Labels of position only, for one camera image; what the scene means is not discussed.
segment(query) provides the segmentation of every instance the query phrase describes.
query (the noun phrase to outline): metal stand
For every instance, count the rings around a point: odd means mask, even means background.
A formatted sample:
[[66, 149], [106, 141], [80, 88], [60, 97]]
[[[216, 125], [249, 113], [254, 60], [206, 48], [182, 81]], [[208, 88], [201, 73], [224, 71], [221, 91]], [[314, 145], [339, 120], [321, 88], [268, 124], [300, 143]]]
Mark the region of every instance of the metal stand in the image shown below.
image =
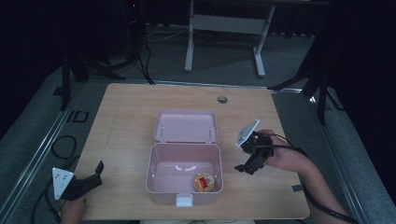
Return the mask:
[[271, 19], [273, 18], [275, 8], [276, 7], [270, 7], [267, 18], [265, 20], [207, 16], [194, 14], [194, 1], [190, 0], [189, 44], [187, 46], [187, 55], [184, 70], [186, 72], [190, 72], [192, 70], [192, 56], [194, 52], [194, 30], [234, 32], [261, 36], [259, 45], [253, 48], [253, 54], [256, 62], [258, 76], [265, 77], [264, 66], [262, 64], [262, 46], [264, 45], [265, 37], [268, 34], [268, 29], [271, 25]]

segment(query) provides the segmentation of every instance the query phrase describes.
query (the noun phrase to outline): container lid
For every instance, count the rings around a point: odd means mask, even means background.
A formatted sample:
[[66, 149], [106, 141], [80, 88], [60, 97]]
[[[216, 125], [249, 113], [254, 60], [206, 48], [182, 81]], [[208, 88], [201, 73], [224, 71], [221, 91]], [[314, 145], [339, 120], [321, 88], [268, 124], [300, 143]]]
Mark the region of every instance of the container lid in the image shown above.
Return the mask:
[[215, 113], [206, 110], [166, 109], [159, 112], [154, 138], [159, 142], [215, 143]]

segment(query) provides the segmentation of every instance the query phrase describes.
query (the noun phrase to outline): cable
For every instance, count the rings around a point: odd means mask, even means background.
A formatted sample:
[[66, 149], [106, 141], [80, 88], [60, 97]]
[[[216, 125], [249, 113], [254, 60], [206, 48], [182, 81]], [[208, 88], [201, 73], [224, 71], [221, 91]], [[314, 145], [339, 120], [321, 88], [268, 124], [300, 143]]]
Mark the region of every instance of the cable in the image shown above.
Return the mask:
[[[285, 137], [283, 137], [283, 136], [281, 136], [281, 135], [278, 135], [278, 134], [267, 134], [267, 135], [275, 135], [275, 136], [277, 136], [277, 137], [280, 137], [280, 138], [284, 139], [286, 142], [288, 142], [288, 144], [289, 144], [290, 146], [267, 145], [267, 146], [257, 146], [257, 147], [266, 147], [266, 148], [268, 148], [268, 147], [283, 147], [283, 148], [288, 148], [288, 149], [296, 150], [296, 151], [302, 153], [303, 155], [305, 155], [306, 157], [308, 157], [307, 154], [306, 154], [301, 148], [295, 147], [295, 146], [294, 146], [288, 139], [286, 139]], [[328, 215], [330, 215], [330, 216], [332, 216], [332, 217], [336, 217], [336, 218], [338, 218], [338, 219], [340, 219], [340, 220], [343, 220], [343, 221], [345, 221], [345, 222], [353, 223], [353, 224], [359, 224], [359, 222], [358, 222], [355, 218], [345, 216], [345, 215], [343, 215], [343, 214], [340, 214], [340, 213], [338, 213], [338, 212], [335, 212], [335, 211], [333, 211], [332, 209], [330, 209], [330, 208], [328, 208], [328, 207], [326, 207], [326, 206], [320, 204], [318, 201], [316, 201], [316, 200], [312, 197], [312, 195], [309, 193], [308, 189], [306, 188], [305, 184], [304, 184], [304, 183], [302, 183], [302, 184], [303, 184], [304, 194], [305, 194], [306, 198], [307, 198], [316, 208], [318, 208], [319, 210], [321, 210], [321, 211], [327, 213]]]
[[61, 207], [58, 209], [58, 211], [56, 212], [57, 214], [59, 214], [62, 210], [62, 208], [64, 208], [64, 205], [67, 203], [67, 200], [64, 200], [64, 202], [62, 203]]
[[341, 219], [341, 220], [343, 220], [343, 221], [345, 221], [345, 222], [354, 223], [354, 224], [359, 224], [359, 222], [358, 222], [355, 218], [353, 218], [353, 217], [348, 217], [348, 216], [345, 216], [345, 215], [343, 215], [343, 214], [337, 213], [337, 212], [333, 211], [332, 209], [330, 209], [330, 208], [328, 208], [328, 207], [325, 207], [325, 206], [321, 205], [320, 203], [318, 203], [318, 201], [316, 201], [316, 200], [312, 197], [312, 195], [309, 193], [309, 191], [308, 191], [308, 189], [306, 188], [305, 185], [303, 185], [303, 188], [304, 188], [304, 193], [305, 193], [306, 198], [307, 198], [316, 208], [318, 208], [319, 210], [321, 210], [321, 211], [323, 211], [323, 212], [329, 214], [329, 215], [332, 216], [332, 217], [336, 217], [336, 218], [338, 218], [338, 219]]
[[[68, 157], [61, 156], [60, 154], [58, 154], [56, 152], [56, 149], [55, 149], [56, 144], [61, 139], [65, 139], [65, 138], [70, 138], [70, 139], [73, 140], [73, 147], [72, 147], [72, 150], [69, 153]], [[66, 160], [66, 162], [63, 165], [63, 169], [69, 169], [74, 164], [74, 162], [76, 161], [76, 158], [79, 157], [79, 155], [75, 156], [76, 149], [77, 149], [77, 140], [76, 140], [75, 137], [73, 137], [71, 135], [64, 135], [62, 137], [59, 137], [59, 138], [55, 139], [55, 141], [52, 142], [50, 149], [51, 149], [52, 154], [56, 158], [59, 158], [59, 159], [62, 159], [62, 160]], [[55, 209], [55, 207], [52, 205], [52, 203], [50, 201], [50, 196], [49, 196], [50, 186], [52, 184], [53, 184], [52, 177], [50, 177], [49, 180], [47, 181], [46, 186], [44, 187], [43, 191], [37, 197], [37, 199], [35, 201], [35, 204], [33, 206], [32, 214], [31, 214], [31, 223], [32, 224], [35, 224], [35, 213], [36, 213], [37, 207], [38, 207], [38, 205], [39, 205], [39, 203], [40, 203], [40, 201], [42, 200], [43, 197], [44, 197], [44, 199], [45, 199], [45, 201], [47, 203], [47, 206], [49, 207], [49, 210], [51, 211], [51, 213], [53, 213], [55, 215], [55, 220], [58, 222], [61, 219], [59, 217], [59, 211], [62, 209], [64, 204], [61, 206], [60, 209]]]
[[148, 65], [149, 65], [149, 57], [150, 57], [149, 55], [150, 55], [150, 53], [148, 54], [148, 60], [147, 60], [146, 66], [143, 65], [142, 58], [140, 57], [140, 54], [137, 55], [137, 59], [138, 59], [138, 61], [140, 62], [140, 66], [142, 66], [141, 69], [140, 69], [139, 67], [137, 67], [137, 69], [139, 69], [139, 70], [142, 72], [142, 74], [143, 74], [143, 76], [145, 77], [146, 81], [147, 81], [150, 85], [155, 85], [154, 81], [153, 81], [153, 80], [151, 79], [151, 77], [149, 76], [149, 68], [148, 68]]

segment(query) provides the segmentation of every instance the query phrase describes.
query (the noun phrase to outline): tripod leg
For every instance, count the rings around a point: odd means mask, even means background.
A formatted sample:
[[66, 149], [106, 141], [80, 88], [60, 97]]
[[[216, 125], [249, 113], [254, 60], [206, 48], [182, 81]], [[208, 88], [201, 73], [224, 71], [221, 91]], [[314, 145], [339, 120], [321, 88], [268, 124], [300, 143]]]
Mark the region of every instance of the tripod leg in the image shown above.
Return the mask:
[[326, 121], [324, 119], [324, 110], [326, 107], [328, 78], [329, 78], [329, 75], [327, 73], [323, 75], [323, 79], [320, 83], [320, 91], [319, 91], [318, 118], [323, 125], [326, 125]]
[[329, 96], [330, 100], [332, 101], [332, 104], [335, 106], [337, 110], [345, 110], [343, 107], [341, 107], [334, 99], [332, 94], [330, 93], [329, 89], [327, 89], [327, 95]]
[[304, 78], [306, 78], [306, 77], [305, 76], [295, 76], [295, 77], [292, 77], [291, 79], [286, 80], [276, 86], [268, 87], [267, 89], [271, 90], [271, 91], [281, 91], [281, 90], [287, 88], [289, 85], [294, 84], [300, 80], [303, 80]]
[[107, 68], [103, 67], [101, 64], [89, 59], [88, 57], [86, 57], [84, 54], [82, 53], [77, 53], [77, 56], [83, 60], [84, 62], [86, 62], [87, 64], [89, 64], [90, 66], [92, 66], [93, 68], [97, 69], [99, 72], [109, 76], [110, 78], [113, 79], [126, 79], [126, 77], [120, 77], [119, 75], [111, 72], [110, 70], [108, 70]]
[[304, 85], [303, 95], [307, 97], [312, 97], [320, 87], [321, 82], [322, 79], [319, 75], [309, 78]]

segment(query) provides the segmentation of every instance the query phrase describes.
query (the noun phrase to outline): wooden table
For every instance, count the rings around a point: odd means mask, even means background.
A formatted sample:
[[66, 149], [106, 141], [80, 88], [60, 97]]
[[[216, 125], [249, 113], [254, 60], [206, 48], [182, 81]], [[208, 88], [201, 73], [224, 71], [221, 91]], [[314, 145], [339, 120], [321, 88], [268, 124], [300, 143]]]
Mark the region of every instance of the wooden table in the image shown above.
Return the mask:
[[[228, 99], [218, 102], [219, 96]], [[146, 190], [155, 121], [162, 109], [216, 113], [224, 187], [215, 203], [178, 208], [156, 204]], [[84, 219], [273, 219], [305, 218], [309, 209], [297, 174], [264, 166], [254, 175], [234, 167], [249, 158], [235, 146], [237, 131], [259, 119], [256, 131], [284, 134], [266, 89], [110, 84], [99, 107], [76, 169], [85, 178], [99, 161], [103, 185], [87, 195]]]

